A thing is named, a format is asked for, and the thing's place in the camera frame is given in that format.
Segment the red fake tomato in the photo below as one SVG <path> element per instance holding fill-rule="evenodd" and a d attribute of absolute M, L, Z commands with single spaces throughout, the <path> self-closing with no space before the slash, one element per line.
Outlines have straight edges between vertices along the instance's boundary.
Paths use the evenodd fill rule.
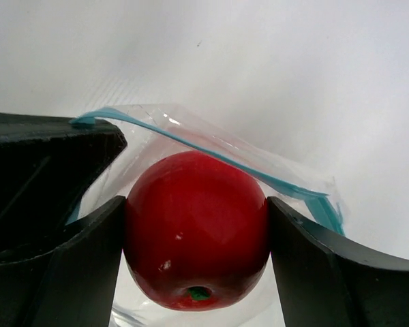
<path fill-rule="evenodd" d="M 201 152 L 168 156 L 127 196 L 123 252 L 138 287 L 160 306 L 228 307 L 267 264 L 266 196 L 253 177 Z"/>

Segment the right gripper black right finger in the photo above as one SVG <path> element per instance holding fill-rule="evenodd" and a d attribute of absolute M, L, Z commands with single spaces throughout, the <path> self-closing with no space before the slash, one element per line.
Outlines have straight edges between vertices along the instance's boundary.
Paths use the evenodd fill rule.
<path fill-rule="evenodd" d="M 286 326 L 409 326 L 409 260 L 339 235 L 268 199 Z"/>

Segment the clear zip top bag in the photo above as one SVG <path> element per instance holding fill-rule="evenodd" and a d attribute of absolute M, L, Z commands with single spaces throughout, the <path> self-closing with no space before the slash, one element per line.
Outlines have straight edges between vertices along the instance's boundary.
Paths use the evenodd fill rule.
<path fill-rule="evenodd" d="M 126 199 L 110 325 L 282 326 L 267 198 L 342 234 L 334 181 L 174 106 L 105 107 L 71 124 L 104 119 L 127 145 L 80 215 Z"/>

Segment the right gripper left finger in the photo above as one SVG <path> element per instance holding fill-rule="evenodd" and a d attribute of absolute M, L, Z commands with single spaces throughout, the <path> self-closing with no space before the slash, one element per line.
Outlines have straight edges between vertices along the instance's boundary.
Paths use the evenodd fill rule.
<path fill-rule="evenodd" d="M 0 326 L 107 326 L 124 204 L 116 196 L 60 232 L 0 252 Z"/>

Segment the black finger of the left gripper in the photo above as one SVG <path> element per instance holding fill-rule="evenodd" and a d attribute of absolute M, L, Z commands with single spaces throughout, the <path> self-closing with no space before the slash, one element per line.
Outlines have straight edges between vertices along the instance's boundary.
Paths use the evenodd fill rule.
<path fill-rule="evenodd" d="M 104 120 L 0 113 L 0 253 L 62 228 L 126 145 Z"/>

